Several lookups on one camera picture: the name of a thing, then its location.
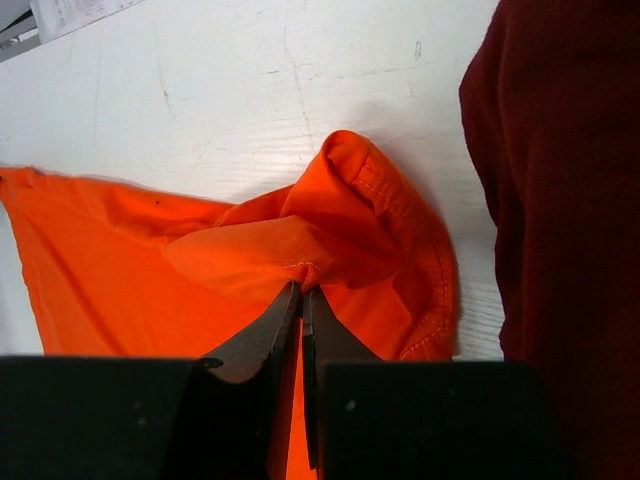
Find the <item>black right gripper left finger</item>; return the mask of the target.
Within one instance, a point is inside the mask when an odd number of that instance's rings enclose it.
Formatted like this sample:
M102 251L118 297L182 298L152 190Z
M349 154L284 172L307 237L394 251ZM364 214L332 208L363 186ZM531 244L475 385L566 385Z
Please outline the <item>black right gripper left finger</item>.
M196 479L286 477L300 334L301 287L200 359L194 396Z

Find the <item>orange t shirt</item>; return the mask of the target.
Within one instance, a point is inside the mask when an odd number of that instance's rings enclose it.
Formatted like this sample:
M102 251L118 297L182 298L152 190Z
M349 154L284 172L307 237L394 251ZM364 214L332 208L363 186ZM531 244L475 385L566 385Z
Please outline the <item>orange t shirt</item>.
M32 168L1 172L44 353L1 363L5 479L196 479L200 359L301 287L286 478L452 472L437 415L453 355L449 235L369 140L337 131L293 185L239 205ZM303 299L321 287L379 361L324 366L319 469Z

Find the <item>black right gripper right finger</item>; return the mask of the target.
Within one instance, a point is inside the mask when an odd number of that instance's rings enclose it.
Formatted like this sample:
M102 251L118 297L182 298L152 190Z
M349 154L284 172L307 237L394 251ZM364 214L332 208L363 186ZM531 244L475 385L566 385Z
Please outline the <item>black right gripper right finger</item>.
M335 315L321 287L303 299L304 417L309 466L319 469L319 399L324 366L332 362L379 361Z

